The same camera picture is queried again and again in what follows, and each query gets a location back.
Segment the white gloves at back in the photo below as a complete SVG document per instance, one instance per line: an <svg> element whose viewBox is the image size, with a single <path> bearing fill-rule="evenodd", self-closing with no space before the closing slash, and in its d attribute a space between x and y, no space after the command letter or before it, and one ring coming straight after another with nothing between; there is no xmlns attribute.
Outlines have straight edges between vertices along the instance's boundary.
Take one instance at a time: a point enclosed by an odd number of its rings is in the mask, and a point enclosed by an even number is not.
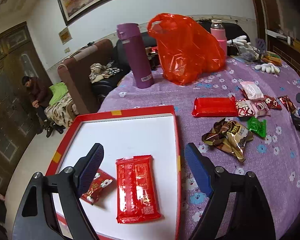
<svg viewBox="0 0 300 240"><path fill-rule="evenodd" d="M256 48L247 41L246 35L227 40L226 45L228 56L240 56L247 61L257 59Z"/></svg>

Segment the red floral snack packet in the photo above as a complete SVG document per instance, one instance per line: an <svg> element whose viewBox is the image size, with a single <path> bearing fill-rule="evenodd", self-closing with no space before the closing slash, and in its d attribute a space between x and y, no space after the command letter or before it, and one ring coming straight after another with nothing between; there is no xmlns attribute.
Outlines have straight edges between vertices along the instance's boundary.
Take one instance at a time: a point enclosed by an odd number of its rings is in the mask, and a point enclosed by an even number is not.
<svg viewBox="0 0 300 240"><path fill-rule="evenodd" d="M81 199L85 202L94 205L98 202L102 192L106 187L112 184L115 178L107 174L100 168L95 173L92 183L90 184L89 190L81 195Z"/></svg>
<svg viewBox="0 0 300 240"><path fill-rule="evenodd" d="M266 105L268 106L269 109L274 109L274 110L282 110L281 105L278 103L278 101L271 96L268 95L264 95L264 102L266 103Z"/></svg>

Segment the stacked biscuit packs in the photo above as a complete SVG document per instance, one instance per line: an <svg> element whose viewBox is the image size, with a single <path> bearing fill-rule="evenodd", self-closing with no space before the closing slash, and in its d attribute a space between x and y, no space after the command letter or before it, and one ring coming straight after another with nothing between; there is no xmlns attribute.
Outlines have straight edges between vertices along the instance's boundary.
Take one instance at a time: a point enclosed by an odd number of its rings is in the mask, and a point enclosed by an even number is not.
<svg viewBox="0 0 300 240"><path fill-rule="evenodd" d="M282 66L281 57L271 51L266 51L264 54L262 54L261 60L265 63L272 63L275 66Z"/></svg>

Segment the brown gold snack bag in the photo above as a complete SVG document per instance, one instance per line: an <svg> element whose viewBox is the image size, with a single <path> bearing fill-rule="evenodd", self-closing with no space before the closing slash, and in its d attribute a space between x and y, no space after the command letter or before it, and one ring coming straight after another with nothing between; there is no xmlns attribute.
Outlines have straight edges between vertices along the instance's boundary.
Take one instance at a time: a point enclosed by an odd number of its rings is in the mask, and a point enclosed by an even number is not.
<svg viewBox="0 0 300 240"><path fill-rule="evenodd" d="M209 132L202 135L202 142L233 155L240 163L245 161L244 150L247 142L253 140L253 133L234 120L215 122Z"/></svg>

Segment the long red snack pack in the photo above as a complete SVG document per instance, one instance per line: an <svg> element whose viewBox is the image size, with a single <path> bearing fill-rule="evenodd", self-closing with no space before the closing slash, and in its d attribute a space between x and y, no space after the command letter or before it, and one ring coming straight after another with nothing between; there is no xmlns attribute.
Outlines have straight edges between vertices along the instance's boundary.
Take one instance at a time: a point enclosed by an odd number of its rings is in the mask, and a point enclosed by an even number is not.
<svg viewBox="0 0 300 240"><path fill-rule="evenodd" d="M235 97L196 98L194 100L192 116L195 118L238 116Z"/></svg>
<svg viewBox="0 0 300 240"><path fill-rule="evenodd" d="M116 160L117 222L144 223L161 218L152 174L152 156Z"/></svg>

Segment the white work gloves pair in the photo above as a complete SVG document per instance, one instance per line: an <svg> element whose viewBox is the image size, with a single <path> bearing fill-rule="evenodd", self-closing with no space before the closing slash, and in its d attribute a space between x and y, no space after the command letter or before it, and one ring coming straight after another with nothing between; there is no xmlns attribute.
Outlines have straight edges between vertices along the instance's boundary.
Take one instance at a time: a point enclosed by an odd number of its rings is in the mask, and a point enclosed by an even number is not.
<svg viewBox="0 0 300 240"><path fill-rule="evenodd" d="M272 63L257 64L254 69L273 75L279 75L281 72L280 68Z"/></svg>

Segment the red plastic bag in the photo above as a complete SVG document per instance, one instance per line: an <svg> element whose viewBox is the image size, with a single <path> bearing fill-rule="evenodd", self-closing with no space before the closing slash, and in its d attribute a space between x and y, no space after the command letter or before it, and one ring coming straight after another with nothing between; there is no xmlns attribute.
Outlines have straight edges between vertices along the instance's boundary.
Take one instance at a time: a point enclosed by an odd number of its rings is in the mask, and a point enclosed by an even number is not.
<svg viewBox="0 0 300 240"><path fill-rule="evenodd" d="M147 31L157 42L164 78L176 85L188 85L225 67L226 53L219 42L188 16L158 14Z"/></svg>

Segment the brown sofa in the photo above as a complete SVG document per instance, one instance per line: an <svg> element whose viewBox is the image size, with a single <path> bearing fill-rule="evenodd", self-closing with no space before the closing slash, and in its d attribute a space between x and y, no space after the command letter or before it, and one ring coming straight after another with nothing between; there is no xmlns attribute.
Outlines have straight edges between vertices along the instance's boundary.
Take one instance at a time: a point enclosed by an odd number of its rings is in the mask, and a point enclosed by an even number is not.
<svg viewBox="0 0 300 240"><path fill-rule="evenodd" d="M65 60L57 68L61 81L64 82L77 107L79 114L96 113L100 107L91 90L90 66L95 63L107 65L111 59L113 44L104 39L85 46Z"/></svg>

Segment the red white heart snack packet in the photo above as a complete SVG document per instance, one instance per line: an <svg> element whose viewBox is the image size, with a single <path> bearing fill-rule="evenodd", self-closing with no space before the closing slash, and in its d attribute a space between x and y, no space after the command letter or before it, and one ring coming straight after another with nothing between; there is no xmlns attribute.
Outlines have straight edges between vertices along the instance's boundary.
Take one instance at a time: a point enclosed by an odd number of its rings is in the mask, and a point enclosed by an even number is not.
<svg viewBox="0 0 300 240"><path fill-rule="evenodd" d="M262 100L238 100L236 109L239 117L270 116L267 104Z"/></svg>

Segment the red gift box tray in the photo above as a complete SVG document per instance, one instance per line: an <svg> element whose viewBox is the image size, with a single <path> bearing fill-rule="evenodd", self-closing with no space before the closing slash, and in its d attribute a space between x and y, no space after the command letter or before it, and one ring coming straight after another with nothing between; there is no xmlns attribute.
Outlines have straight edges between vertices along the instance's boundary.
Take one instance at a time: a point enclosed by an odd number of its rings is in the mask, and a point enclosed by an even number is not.
<svg viewBox="0 0 300 240"><path fill-rule="evenodd" d="M47 175L74 166L95 143L102 144L101 170L116 176L116 161L152 156L153 180L161 217L145 223L117 222L117 187L83 209L100 239L177 239L181 205L181 166L177 120L173 106L155 106L80 115L70 126L47 169Z"/></svg>

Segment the wooden cabinet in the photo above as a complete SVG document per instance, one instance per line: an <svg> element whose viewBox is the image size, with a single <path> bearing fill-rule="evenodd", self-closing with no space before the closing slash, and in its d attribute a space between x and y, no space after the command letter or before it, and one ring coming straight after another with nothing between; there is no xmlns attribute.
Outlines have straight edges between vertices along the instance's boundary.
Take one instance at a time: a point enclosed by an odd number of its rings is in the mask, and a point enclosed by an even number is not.
<svg viewBox="0 0 300 240"><path fill-rule="evenodd" d="M23 76L36 76L48 85L45 71L26 22L0 33L0 194L5 195L23 153L40 124L31 106Z"/></svg>

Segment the pink bottle with knit sleeve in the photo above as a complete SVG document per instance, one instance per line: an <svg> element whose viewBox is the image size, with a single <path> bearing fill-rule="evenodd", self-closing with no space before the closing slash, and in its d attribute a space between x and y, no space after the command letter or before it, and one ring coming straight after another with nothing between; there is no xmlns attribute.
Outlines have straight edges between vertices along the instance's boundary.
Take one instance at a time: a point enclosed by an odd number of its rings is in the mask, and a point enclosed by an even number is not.
<svg viewBox="0 0 300 240"><path fill-rule="evenodd" d="M227 39L223 22L218 19L212 19L210 30L211 34L216 38L221 48L224 50L225 55L227 55Z"/></svg>

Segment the patterned blanket pile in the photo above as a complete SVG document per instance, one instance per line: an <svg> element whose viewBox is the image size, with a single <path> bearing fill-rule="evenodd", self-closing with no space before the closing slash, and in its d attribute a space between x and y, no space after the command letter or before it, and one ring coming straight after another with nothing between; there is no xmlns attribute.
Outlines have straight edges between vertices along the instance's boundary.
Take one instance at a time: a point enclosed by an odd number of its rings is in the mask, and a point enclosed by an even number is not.
<svg viewBox="0 0 300 240"><path fill-rule="evenodd" d="M52 92L52 98L44 110L45 115L55 124L69 128L77 114L75 103L66 84L59 82L50 86L49 89Z"/></svg>

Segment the purple thermos bottle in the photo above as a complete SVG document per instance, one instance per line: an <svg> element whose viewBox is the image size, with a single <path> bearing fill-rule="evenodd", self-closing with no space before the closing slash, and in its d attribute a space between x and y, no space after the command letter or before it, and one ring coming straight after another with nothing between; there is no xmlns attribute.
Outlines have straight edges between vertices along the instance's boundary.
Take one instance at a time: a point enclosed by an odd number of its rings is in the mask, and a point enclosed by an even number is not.
<svg viewBox="0 0 300 240"><path fill-rule="evenodd" d="M128 64L138 88L151 87L154 79L138 24L118 24L116 31L119 38L116 44L117 59L121 64Z"/></svg>

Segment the green snack packet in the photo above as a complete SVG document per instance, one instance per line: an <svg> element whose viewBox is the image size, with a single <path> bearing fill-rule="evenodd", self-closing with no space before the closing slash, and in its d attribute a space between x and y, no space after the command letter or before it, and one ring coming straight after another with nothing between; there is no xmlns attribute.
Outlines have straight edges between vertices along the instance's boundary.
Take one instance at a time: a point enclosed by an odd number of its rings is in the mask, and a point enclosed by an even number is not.
<svg viewBox="0 0 300 240"><path fill-rule="evenodd" d="M261 138L266 137L266 135L267 135L267 121L266 120L259 121L257 118L251 117L247 122L247 126L248 126L249 131L255 133L259 137L261 137Z"/></svg>

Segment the pink white snack packet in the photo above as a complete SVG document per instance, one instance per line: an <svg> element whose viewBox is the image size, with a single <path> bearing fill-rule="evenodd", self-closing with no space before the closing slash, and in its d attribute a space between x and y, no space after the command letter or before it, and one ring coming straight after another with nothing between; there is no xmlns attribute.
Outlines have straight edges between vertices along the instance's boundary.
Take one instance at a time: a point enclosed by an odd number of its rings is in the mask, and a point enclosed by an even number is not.
<svg viewBox="0 0 300 240"><path fill-rule="evenodd" d="M240 85L242 87L241 91L247 99L256 100L264 98L264 94L254 82L242 81L240 82Z"/></svg>

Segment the seated person in dark coat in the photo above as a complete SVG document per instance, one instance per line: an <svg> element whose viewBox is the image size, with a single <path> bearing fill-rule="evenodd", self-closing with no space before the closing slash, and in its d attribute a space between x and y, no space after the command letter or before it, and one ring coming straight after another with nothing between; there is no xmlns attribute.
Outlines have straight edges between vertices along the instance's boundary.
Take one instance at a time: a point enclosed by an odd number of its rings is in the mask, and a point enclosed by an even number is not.
<svg viewBox="0 0 300 240"><path fill-rule="evenodd" d="M49 106L53 96L51 89L38 77L23 76L21 83L26 88L32 107L44 124L47 131L46 137L50 137L53 130L62 134L64 128L51 122L45 114L45 109Z"/></svg>

